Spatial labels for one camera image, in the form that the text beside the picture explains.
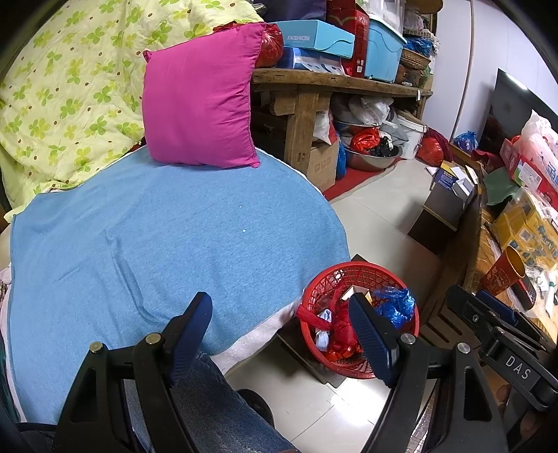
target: red carpet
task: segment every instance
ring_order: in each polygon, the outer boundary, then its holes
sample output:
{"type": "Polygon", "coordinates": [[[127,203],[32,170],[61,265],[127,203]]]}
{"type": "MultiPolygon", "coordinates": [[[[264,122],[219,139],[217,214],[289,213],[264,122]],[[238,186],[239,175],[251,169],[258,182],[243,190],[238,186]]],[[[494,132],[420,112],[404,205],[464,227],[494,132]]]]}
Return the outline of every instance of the red carpet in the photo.
{"type": "Polygon", "coordinates": [[[366,181],[368,178],[379,175],[382,171],[362,171],[348,168],[345,178],[340,179],[333,186],[327,189],[324,192],[324,197],[327,201],[331,201],[333,198],[336,198],[339,195],[342,195],[345,192],[354,189],[361,182],[366,181]]]}

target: metal screw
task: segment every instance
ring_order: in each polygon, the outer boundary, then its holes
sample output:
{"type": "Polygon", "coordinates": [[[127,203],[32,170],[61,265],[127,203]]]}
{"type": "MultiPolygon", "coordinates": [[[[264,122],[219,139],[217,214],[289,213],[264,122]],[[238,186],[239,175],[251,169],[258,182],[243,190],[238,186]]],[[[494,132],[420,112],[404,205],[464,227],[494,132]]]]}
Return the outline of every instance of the metal screw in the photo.
{"type": "Polygon", "coordinates": [[[157,344],[159,343],[159,341],[161,341],[161,334],[158,333],[149,334],[145,337],[145,341],[148,344],[157,344]]]}
{"type": "Polygon", "coordinates": [[[459,343],[457,345],[457,350],[463,354],[469,354],[471,352],[471,346],[467,343],[459,343]]]}
{"type": "Polygon", "coordinates": [[[100,341],[94,341],[93,343],[91,343],[89,345],[89,350],[93,353],[96,354],[98,352],[100,352],[103,348],[103,343],[101,343],[100,341]]]}
{"type": "Polygon", "coordinates": [[[402,334],[401,341],[405,344],[415,344],[416,338],[414,335],[411,334],[402,334]]]}

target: red gift box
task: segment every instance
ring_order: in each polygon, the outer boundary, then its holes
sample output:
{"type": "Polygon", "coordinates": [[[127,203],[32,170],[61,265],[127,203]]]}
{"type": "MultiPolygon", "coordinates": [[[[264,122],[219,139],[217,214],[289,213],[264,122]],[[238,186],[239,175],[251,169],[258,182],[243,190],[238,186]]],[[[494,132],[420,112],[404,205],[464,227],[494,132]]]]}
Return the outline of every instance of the red gift box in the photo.
{"type": "Polygon", "coordinates": [[[368,14],[354,0],[329,0],[326,22],[354,34],[353,57],[342,58],[341,64],[347,75],[364,77],[370,26],[368,14]]]}

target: white wall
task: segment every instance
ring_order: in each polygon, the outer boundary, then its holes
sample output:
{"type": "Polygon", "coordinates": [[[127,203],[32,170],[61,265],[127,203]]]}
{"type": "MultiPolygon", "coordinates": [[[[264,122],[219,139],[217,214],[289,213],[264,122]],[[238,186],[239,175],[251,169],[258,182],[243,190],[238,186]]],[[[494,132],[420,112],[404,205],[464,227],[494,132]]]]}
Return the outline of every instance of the white wall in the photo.
{"type": "MultiPolygon", "coordinates": [[[[456,135],[482,133],[498,68],[509,73],[558,113],[558,84],[523,32],[489,0],[475,2],[475,48],[463,112],[456,135]]],[[[434,95],[423,120],[449,138],[463,94],[471,39],[468,0],[445,0],[438,14],[440,53],[436,59],[434,95]]]]}

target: blue storage box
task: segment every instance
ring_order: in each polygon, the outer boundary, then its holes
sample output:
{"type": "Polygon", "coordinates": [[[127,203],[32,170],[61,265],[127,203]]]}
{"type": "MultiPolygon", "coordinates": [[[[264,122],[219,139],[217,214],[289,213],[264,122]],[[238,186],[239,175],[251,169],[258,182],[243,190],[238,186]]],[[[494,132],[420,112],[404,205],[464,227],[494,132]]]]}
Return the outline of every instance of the blue storage box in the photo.
{"type": "Polygon", "coordinates": [[[381,19],[370,16],[364,76],[394,82],[405,42],[407,42],[405,38],[381,19]]]}
{"type": "Polygon", "coordinates": [[[315,73],[345,75],[341,57],[326,54],[319,50],[285,47],[283,56],[276,65],[282,69],[302,69],[315,73]]]}
{"type": "Polygon", "coordinates": [[[353,56],[354,34],[322,21],[276,22],[286,47],[314,49],[343,58],[353,56]]]}

